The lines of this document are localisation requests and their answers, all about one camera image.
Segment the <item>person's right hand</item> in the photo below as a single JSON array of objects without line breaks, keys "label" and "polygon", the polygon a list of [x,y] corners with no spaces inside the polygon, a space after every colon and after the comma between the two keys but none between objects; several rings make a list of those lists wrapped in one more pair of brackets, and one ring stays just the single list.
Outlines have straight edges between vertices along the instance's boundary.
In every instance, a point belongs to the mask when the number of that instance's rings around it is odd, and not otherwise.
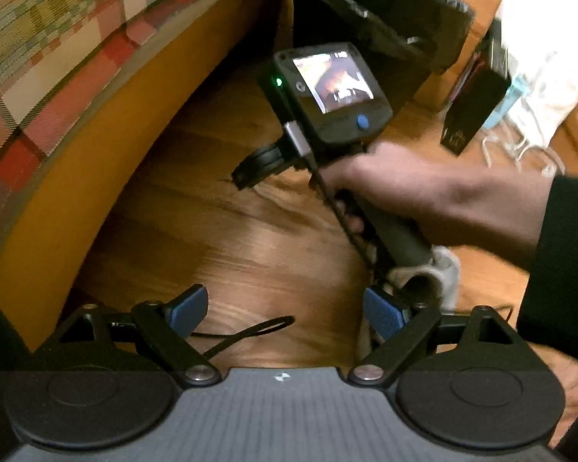
[{"label": "person's right hand", "polygon": [[388,142],[327,165],[320,175],[334,192],[351,191],[417,221],[434,244],[477,247],[524,270],[553,184],[537,172],[429,161]]}]

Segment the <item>right forearm in dark sleeve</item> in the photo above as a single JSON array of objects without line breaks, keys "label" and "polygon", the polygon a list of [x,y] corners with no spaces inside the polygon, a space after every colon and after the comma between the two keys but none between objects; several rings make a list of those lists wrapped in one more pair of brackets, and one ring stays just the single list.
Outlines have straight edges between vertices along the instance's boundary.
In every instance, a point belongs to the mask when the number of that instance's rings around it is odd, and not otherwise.
[{"label": "right forearm in dark sleeve", "polygon": [[578,361],[578,177],[553,180],[517,331]]}]

